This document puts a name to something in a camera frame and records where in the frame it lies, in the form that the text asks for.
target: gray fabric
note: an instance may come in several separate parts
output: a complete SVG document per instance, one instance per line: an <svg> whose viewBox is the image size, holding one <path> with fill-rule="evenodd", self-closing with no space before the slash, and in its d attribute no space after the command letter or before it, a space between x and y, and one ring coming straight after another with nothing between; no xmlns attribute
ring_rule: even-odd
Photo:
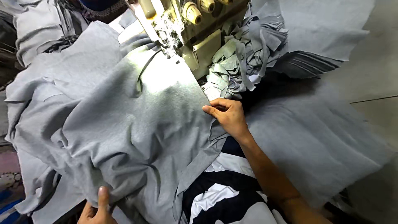
<svg viewBox="0 0 398 224"><path fill-rule="evenodd" d="M119 25L121 25L123 28L127 28L129 25L131 25L133 22L135 22L137 18L133 15L133 12L130 9L127 9L120 18Z"/></svg>
<svg viewBox="0 0 398 224"><path fill-rule="evenodd" d="M284 73L290 78L306 79L337 69L342 63L328 57L295 51L279 58L270 71Z"/></svg>
<svg viewBox="0 0 398 224"><path fill-rule="evenodd" d="M231 224L252 224L252 223L266 223L266 224L282 224L278 223L272 212L269 210L267 204L264 202L257 202L248 208L246 214L240 221L231 222ZM224 224L217 220L215 224Z"/></svg>
<svg viewBox="0 0 398 224"><path fill-rule="evenodd" d="M15 206L21 214L35 210L55 191L60 177L49 165L24 150L17 150L26 198Z"/></svg>
<svg viewBox="0 0 398 224"><path fill-rule="evenodd" d="M202 111L209 102L185 63L153 43L121 60L117 35L93 23L70 48L38 55L7 87L7 138L94 205L105 185L111 203L130 195L148 222L177 222L177 195L217 157L225 131Z"/></svg>
<svg viewBox="0 0 398 224"><path fill-rule="evenodd" d="M309 79L260 86L243 99L254 139L313 207L383 167L394 154L333 86Z"/></svg>
<svg viewBox="0 0 398 224"><path fill-rule="evenodd" d="M27 93L34 92L36 100L32 103L46 101L48 105L43 105L43 108L48 111L56 111L58 108L63 108L62 104L70 102L71 99L79 100L88 95L96 87L98 82L102 82L106 78L107 71L110 71L122 59L117 35L118 33L109 29L107 25L94 22L90 26L90 29L83 32L75 42L73 45L75 47L72 48L75 50L69 53L66 51L66 53L38 55L33 60L31 66L17 76L16 81L12 85L15 89L21 88L21 92L24 92L24 88L28 90ZM81 54L78 49L84 49L85 54ZM46 68L43 68L43 61L47 61ZM53 88L52 83L56 84L57 88ZM23 98L22 102L8 102L8 138L10 139L14 139L15 137L15 127L18 119L21 112L28 105L30 98L24 98L25 96L23 95L19 98L21 97ZM14 146L18 151L19 147L16 144ZM21 158L20 161L21 166L27 166L27 171L37 166L36 163L24 162ZM47 192L37 191L35 193L36 189L43 187L51 188L51 185L43 186L39 184L48 182L36 181L33 183L31 178L38 178L42 173L29 173L27 178L30 179L24 180L23 184L27 198L33 197L35 199L20 203L18 205L20 213L31 212L43 202L45 196L42 196L42 194ZM74 200L70 199L66 195L64 198L59 198L65 204L73 204Z"/></svg>
<svg viewBox="0 0 398 224"><path fill-rule="evenodd" d="M0 92L0 146L11 145L4 139L8 130L7 104L4 102L5 99L6 92Z"/></svg>
<svg viewBox="0 0 398 224"><path fill-rule="evenodd" d="M362 27L375 4L375 0L279 2L289 30L289 52L306 51L339 61L348 61L352 49L369 33Z"/></svg>
<svg viewBox="0 0 398 224"><path fill-rule="evenodd" d="M84 199L84 195L80 192L80 189L75 186L73 180L61 177L55 191L47 198L48 201L46 201L45 204L41 204L40 208L33 212L32 220L34 223L38 224L55 223L63 214L66 214Z"/></svg>
<svg viewBox="0 0 398 224"><path fill-rule="evenodd" d="M60 7L54 0L2 1L13 2L5 6L14 10L17 58L24 67L42 52L38 49L50 47L62 36L80 34L88 26L82 15Z"/></svg>

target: navy blue fabric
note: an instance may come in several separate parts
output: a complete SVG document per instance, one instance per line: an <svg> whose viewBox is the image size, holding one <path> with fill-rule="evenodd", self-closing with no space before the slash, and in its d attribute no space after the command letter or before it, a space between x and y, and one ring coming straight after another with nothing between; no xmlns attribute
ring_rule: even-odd
<svg viewBox="0 0 398 224"><path fill-rule="evenodd" d="M247 210L257 202L265 203L264 199L255 191L240 191L232 198L225 198L217 202L207 211L200 211L193 219L193 223L214 224L217 220L232 223L242 220Z"/></svg>
<svg viewBox="0 0 398 224"><path fill-rule="evenodd" d="M104 11L107 8L111 7L112 5L116 4L119 2L119 0L107 0L107 1L101 1L101 0L80 0L80 2L87 8L100 12Z"/></svg>
<svg viewBox="0 0 398 224"><path fill-rule="evenodd" d="M221 152L246 158L239 143L231 136L228 136L226 138L225 143L222 146Z"/></svg>

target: hand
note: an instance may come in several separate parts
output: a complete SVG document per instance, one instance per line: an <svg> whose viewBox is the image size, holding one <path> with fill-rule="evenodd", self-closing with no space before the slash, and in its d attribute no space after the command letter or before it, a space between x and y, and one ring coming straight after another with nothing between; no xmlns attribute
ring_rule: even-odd
<svg viewBox="0 0 398 224"><path fill-rule="evenodd" d="M98 211L87 202L80 215L78 224L117 224L108 212L109 193L106 187L98 189Z"/></svg>
<svg viewBox="0 0 398 224"><path fill-rule="evenodd" d="M241 102L217 98L210 105L204 106L202 110L215 117L234 139L239 141L250 135Z"/></svg>

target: finger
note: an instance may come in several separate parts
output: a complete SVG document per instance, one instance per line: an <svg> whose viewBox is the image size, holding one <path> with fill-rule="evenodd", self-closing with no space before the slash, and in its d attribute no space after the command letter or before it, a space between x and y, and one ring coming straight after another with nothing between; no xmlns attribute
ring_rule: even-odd
<svg viewBox="0 0 398 224"><path fill-rule="evenodd" d="M210 114L211 116L215 117L216 119L218 119L220 117L220 115L222 114L221 111L219 111L218 109L212 107L212 106L203 106L202 110L208 114Z"/></svg>
<svg viewBox="0 0 398 224"><path fill-rule="evenodd" d="M86 219L88 218L92 218L91 216L91 210L92 210L92 206L91 203L87 201L86 205L83 208L82 214L80 215L81 217L84 217Z"/></svg>
<svg viewBox="0 0 398 224"><path fill-rule="evenodd" d="M227 100L223 98L217 98L215 100L210 101L211 106L223 106L226 107L227 109L230 108L233 100Z"/></svg>
<svg viewBox="0 0 398 224"><path fill-rule="evenodd" d="M100 187L98 189L98 213L108 213L109 193L108 188Z"/></svg>

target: white fabric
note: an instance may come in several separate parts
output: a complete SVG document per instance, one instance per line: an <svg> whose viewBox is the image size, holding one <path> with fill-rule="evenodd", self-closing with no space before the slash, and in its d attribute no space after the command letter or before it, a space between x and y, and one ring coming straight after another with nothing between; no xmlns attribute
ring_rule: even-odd
<svg viewBox="0 0 398 224"><path fill-rule="evenodd" d="M277 224L287 224L286 221L282 218L281 214L277 210L272 210L272 214L277 222Z"/></svg>
<svg viewBox="0 0 398 224"><path fill-rule="evenodd" d="M205 172L220 172L225 170L234 171L256 178L246 158L227 153L220 153Z"/></svg>
<svg viewBox="0 0 398 224"><path fill-rule="evenodd" d="M222 199L232 198L238 194L239 191L235 191L232 187L214 184L206 192L193 199L189 224L193 223L193 219L199 215L200 211L207 211Z"/></svg>
<svg viewBox="0 0 398 224"><path fill-rule="evenodd" d="M265 194L263 194L261 191L256 192L264 199L265 202L268 202L268 197Z"/></svg>

